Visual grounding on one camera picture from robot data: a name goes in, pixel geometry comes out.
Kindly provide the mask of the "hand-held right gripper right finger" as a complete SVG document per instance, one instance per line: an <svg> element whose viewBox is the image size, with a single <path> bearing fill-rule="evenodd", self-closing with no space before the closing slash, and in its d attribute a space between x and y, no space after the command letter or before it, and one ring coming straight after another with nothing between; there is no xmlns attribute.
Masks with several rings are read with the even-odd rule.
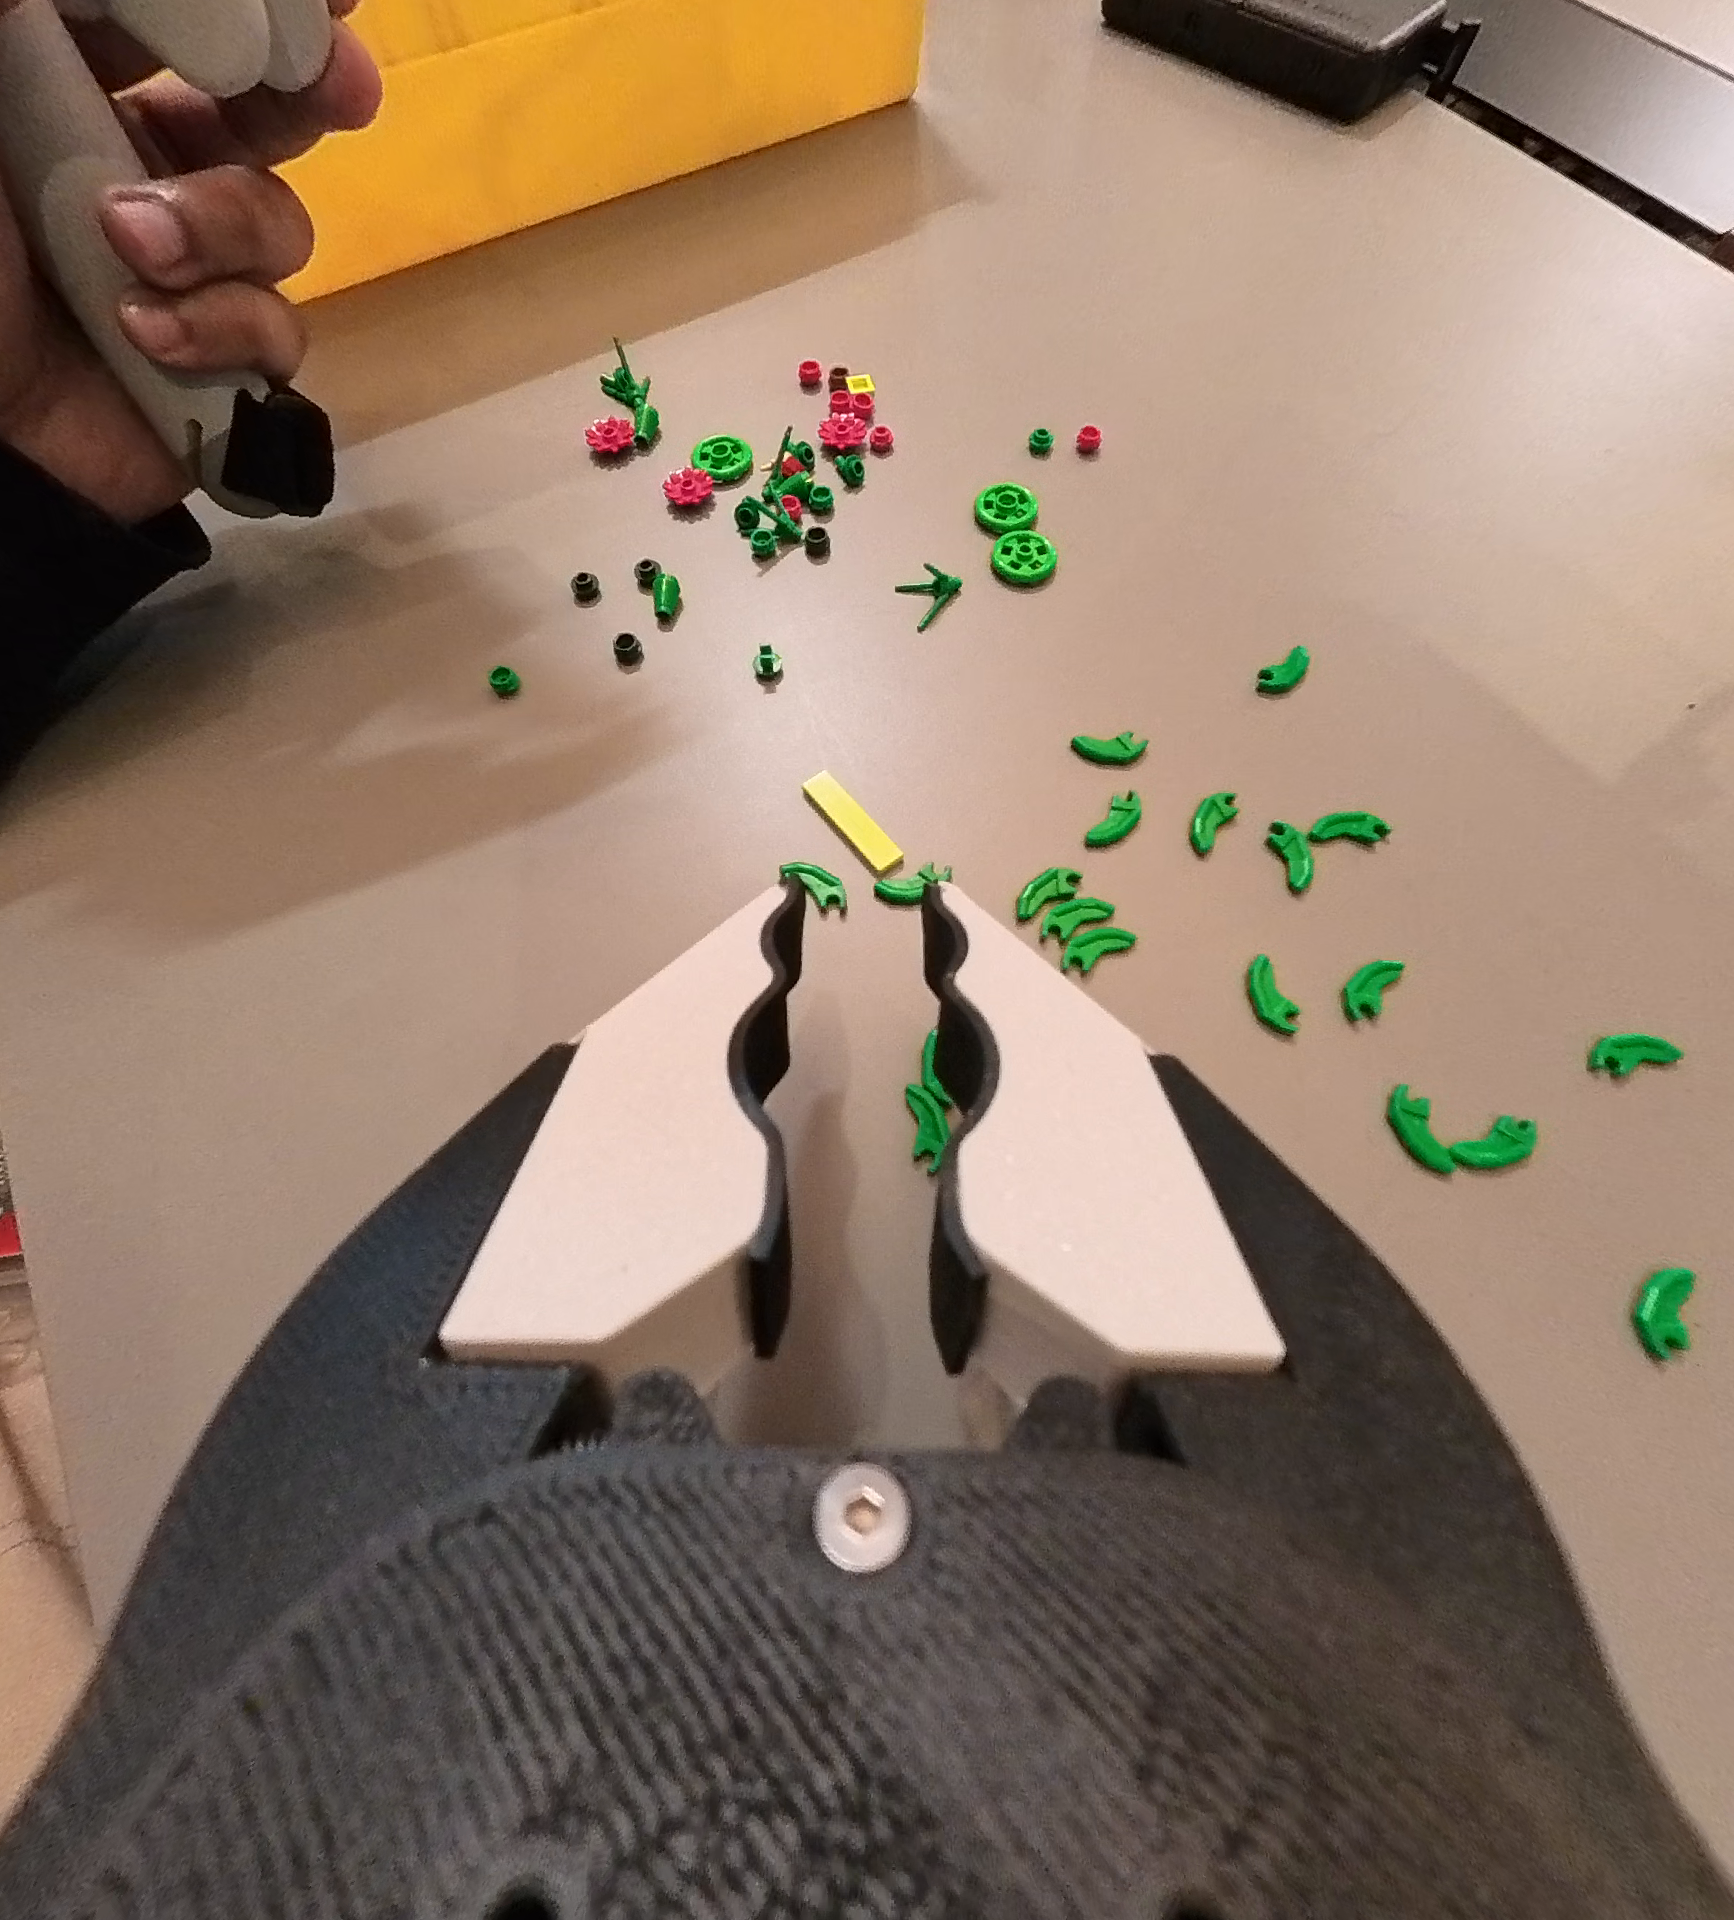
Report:
<svg viewBox="0 0 1734 1920"><path fill-rule="evenodd" d="M1284 1337L1175 1112L1162 1063L959 886L923 901L941 1160L931 1323L972 1427L1047 1380L1271 1374Z"/></svg>

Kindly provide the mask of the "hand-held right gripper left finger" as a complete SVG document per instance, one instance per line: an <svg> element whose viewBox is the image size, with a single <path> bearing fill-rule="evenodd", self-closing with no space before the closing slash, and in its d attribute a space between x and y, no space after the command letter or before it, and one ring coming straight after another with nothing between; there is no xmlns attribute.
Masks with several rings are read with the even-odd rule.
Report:
<svg viewBox="0 0 1734 1920"><path fill-rule="evenodd" d="M439 1328L454 1362L666 1367L705 1391L778 1353L785 1139L809 890L783 880L593 1020Z"/></svg>

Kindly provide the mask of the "scatter of green toy leaves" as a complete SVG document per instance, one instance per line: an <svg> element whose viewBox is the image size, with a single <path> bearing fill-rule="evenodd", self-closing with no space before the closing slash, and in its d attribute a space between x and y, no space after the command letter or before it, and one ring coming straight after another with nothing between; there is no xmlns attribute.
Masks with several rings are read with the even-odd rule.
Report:
<svg viewBox="0 0 1734 1920"><path fill-rule="evenodd" d="M1073 751L1103 765L1134 763L1147 749L1147 740L1133 732L1115 735L1076 733ZM1240 814L1238 794L1220 788L1196 803L1190 816L1190 848L1196 855L1209 855L1220 829L1233 824ZM1142 799L1134 788L1113 796L1100 821L1089 827L1089 848L1109 848L1122 841L1142 816ZM1264 832L1264 845L1286 868L1286 886L1305 894L1312 886L1312 848L1334 841L1353 841L1375 848L1391 833L1391 824L1365 808L1336 810L1315 819L1310 827L1288 819L1275 819ZM933 886L951 880L948 869L923 865L908 876L880 876L877 894L897 904L916 904ZM1060 942L1060 967L1078 967L1083 976L1092 974L1100 957L1111 951L1126 951L1137 945L1133 930L1117 923L1117 908L1109 901L1080 896L1083 873L1073 868L1052 865L1037 873L1016 896L1014 915L1026 923L1040 919L1043 935ZM1343 1011L1353 1021L1373 1020L1384 1010L1389 987L1407 972L1400 961L1371 961L1354 972L1343 985ZM1293 1038L1298 1032L1302 1011L1291 999L1273 967L1268 954L1256 954L1248 959L1244 990L1252 1016L1264 1029ZM946 1088L941 1076L937 1047L938 1033L931 1033L923 1047L923 1078L905 1088L905 1103L915 1122L913 1155L926 1163L933 1178L941 1178L942 1161L952 1144L951 1115L961 1108L959 1097ZM1672 1066L1684 1051L1664 1036L1649 1032L1616 1032L1600 1036L1588 1051L1588 1067L1610 1073L1616 1080L1628 1078L1645 1066ZM1431 1174L1448 1178L1460 1170L1499 1171L1527 1161L1538 1146L1538 1124L1529 1115L1497 1115L1487 1133L1467 1139L1440 1139L1433 1124L1433 1101L1415 1092L1409 1084L1394 1085L1384 1101L1384 1117L1394 1137L1409 1157ZM1664 1265L1649 1274L1639 1285L1631 1323L1640 1348L1649 1358L1664 1362L1675 1353L1692 1348L1692 1331L1686 1323L1686 1308L1697 1294L1697 1274L1684 1265Z"/></svg>

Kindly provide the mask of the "long yellow toy tile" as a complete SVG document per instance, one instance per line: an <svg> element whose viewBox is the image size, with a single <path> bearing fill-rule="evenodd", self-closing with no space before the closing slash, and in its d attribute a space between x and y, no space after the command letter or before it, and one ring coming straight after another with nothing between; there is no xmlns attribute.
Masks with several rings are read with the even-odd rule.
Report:
<svg viewBox="0 0 1734 1920"><path fill-rule="evenodd" d="M902 845L833 771L809 776L803 794L873 876L887 878L902 865Z"/></svg>

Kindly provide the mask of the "yellow plastic bin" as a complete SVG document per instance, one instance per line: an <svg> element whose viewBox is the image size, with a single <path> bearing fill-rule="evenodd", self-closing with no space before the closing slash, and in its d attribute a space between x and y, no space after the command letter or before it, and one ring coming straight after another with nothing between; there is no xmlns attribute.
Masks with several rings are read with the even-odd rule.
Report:
<svg viewBox="0 0 1734 1920"><path fill-rule="evenodd" d="M926 1L364 1L374 120L283 168L300 304L913 98Z"/></svg>

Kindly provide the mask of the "black power bank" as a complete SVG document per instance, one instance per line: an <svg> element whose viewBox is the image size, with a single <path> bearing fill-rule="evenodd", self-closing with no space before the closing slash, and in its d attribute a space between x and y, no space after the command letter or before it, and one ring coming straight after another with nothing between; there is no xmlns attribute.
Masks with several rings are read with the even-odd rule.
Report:
<svg viewBox="0 0 1734 1920"><path fill-rule="evenodd" d="M1103 1L1100 19L1341 125L1419 79L1447 98L1480 32L1444 1Z"/></svg>

